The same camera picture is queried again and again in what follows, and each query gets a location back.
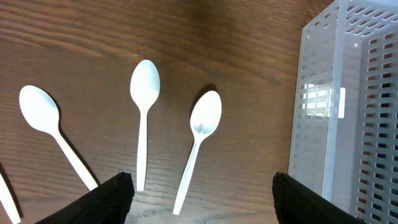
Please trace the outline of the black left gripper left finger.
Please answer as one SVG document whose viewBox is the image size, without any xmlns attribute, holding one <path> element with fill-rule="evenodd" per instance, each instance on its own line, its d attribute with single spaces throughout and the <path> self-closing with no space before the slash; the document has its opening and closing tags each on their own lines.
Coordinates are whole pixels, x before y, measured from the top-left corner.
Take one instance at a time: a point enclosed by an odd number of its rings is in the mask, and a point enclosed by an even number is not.
<svg viewBox="0 0 398 224">
<path fill-rule="evenodd" d="M 133 197 L 131 174 L 120 172 L 38 224 L 123 224 Z"/>
</svg>

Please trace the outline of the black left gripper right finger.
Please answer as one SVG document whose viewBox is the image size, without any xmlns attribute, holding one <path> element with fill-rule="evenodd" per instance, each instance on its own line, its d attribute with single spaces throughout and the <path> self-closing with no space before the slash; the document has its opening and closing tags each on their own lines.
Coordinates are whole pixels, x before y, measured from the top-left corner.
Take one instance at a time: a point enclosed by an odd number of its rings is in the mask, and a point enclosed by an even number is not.
<svg viewBox="0 0 398 224">
<path fill-rule="evenodd" d="M 275 174 L 272 194 L 279 224 L 362 224 L 286 173 Z"/>
</svg>

